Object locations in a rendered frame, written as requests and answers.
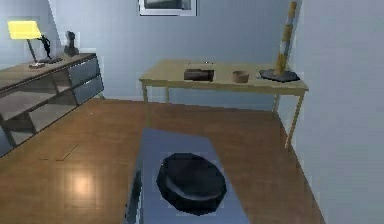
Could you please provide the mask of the dark brown box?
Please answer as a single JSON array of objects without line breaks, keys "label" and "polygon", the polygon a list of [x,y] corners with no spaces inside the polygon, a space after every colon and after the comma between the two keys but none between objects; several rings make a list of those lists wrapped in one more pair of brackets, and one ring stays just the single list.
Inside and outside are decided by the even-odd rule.
[{"label": "dark brown box", "polygon": [[213,81],[214,71],[213,70],[202,70],[202,69],[186,69],[184,71],[185,80],[193,81]]}]

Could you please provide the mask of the yellow shade table lamp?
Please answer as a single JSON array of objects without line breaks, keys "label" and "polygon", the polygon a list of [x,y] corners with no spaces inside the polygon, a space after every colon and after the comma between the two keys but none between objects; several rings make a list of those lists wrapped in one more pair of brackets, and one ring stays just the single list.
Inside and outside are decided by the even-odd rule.
[{"label": "yellow shade table lamp", "polygon": [[9,35],[12,40],[26,40],[33,62],[29,64],[30,69],[40,69],[45,66],[37,60],[31,41],[41,37],[41,31],[36,21],[33,20],[9,20],[7,22]]}]

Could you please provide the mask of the black round bowl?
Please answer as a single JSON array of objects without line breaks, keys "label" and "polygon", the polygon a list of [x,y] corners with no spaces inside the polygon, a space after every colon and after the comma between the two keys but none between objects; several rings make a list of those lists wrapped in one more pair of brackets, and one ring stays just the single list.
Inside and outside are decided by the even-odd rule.
[{"label": "black round bowl", "polygon": [[160,166],[157,187],[179,211],[204,215],[215,212],[227,186],[224,175],[209,160],[192,153],[173,153]]}]

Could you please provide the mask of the black figure statuette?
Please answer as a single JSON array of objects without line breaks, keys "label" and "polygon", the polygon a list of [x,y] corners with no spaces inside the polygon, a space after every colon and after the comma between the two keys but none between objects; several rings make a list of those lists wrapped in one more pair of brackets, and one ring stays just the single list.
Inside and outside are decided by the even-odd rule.
[{"label": "black figure statuette", "polygon": [[51,53],[51,42],[50,42],[50,40],[45,35],[41,35],[39,40],[42,42],[43,47],[44,47],[44,49],[46,51],[46,57],[44,59],[40,60],[41,63],[54,64],[54,63],[57,63],[59,61],[62,61],[62,58],[52,57],[50,55],[50,53]]}]

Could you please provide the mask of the beige wooden side table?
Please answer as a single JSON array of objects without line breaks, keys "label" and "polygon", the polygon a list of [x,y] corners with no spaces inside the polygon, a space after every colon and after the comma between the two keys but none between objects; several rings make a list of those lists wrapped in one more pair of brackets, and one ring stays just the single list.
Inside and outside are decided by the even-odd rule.
[{"label": "beige wooden side table", "polygon": [[[193,81],[184,79],[186,69],[213,70],[213,81]],[[279,100],[282,95],[297,96],[293,119],[285,140],[285,147],[292,143],[292,137],[297,124],[300,109],[305,93],[309,90],[303,80],[280,83],[263,79],[260,70],[274,69],[273,64],[254,64],[239,62],[207,62],[192,61],[185,59],[164,59],[147,70],[140,78],[142,84],[143,99],[148,102],[147,87],[164,87],[166,89],[166,102],[169,102],[170,88],[201,89],[231,92],[254,92],[262,94],[273,94],[274,102],[272,112],[276,113]],[[247,83],[235,83],[232,73],[241,70],[249,73]]]}]

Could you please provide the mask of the brown shelf sideboard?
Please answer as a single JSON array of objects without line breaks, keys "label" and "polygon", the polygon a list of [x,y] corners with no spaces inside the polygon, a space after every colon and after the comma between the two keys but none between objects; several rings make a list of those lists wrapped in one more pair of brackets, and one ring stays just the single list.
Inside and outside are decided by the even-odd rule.
[{"label": "brown shelf sideboard", "polygon": [[94,53],[0,70],[0,158],[103,90]]}]

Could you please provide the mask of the dark grey bust statue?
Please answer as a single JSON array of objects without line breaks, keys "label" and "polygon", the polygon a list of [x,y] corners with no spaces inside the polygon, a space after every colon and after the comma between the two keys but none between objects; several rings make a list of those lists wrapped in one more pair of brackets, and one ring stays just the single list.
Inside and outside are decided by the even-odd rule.
[{"label": "dark grey bust statue", "polygon": [[64,53],[73,57],[79,54],[79,50],[75,47],[75,33],[72,31],[66,32],[67,44],[64,47]]}]

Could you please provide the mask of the small brown bowl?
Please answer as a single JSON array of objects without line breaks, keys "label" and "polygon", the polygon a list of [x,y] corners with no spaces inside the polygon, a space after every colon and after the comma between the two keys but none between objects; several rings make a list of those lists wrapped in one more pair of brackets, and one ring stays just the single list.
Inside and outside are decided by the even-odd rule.
[{"label": "small brown bowl", "polygon": [[241,70],[234,71],[232,73],[232,80],[235,83],[247,83],[249,80],[249,73]]}]

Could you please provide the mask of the blue glass coffee table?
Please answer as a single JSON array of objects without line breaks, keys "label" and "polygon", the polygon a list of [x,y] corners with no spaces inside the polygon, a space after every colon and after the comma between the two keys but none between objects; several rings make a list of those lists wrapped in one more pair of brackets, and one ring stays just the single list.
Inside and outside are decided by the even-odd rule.
[{"label": "blue glass coffee table", "polygon": [[121,224],[251,224],[206,137],[145,128]]}]

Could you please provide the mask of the white framed wall picture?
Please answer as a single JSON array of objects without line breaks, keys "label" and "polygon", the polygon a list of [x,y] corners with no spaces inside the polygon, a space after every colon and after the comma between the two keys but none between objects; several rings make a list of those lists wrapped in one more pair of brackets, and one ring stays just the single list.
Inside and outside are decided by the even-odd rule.
[{"label": "white framed wall picture", "polygon": [[141,16],[196,16],[197,0],[138,0]]}]

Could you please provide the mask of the yellow floor lamp black base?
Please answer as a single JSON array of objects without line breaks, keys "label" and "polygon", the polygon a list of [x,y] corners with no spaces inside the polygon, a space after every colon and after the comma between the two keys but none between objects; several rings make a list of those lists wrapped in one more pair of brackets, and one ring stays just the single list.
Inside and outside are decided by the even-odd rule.
[{"label": "yellow floor lamp black base", "polygon": [[297,2],[292,1],[289,5],[288,16],[284,25],[284,32],[280,42],[280,48],[275,68],[269,70],[260,70],[259,73],[263,79],[272,80],[280,83],[300,80],[299,76],[295,72],[288,71],[286,69],[296,8]]}]

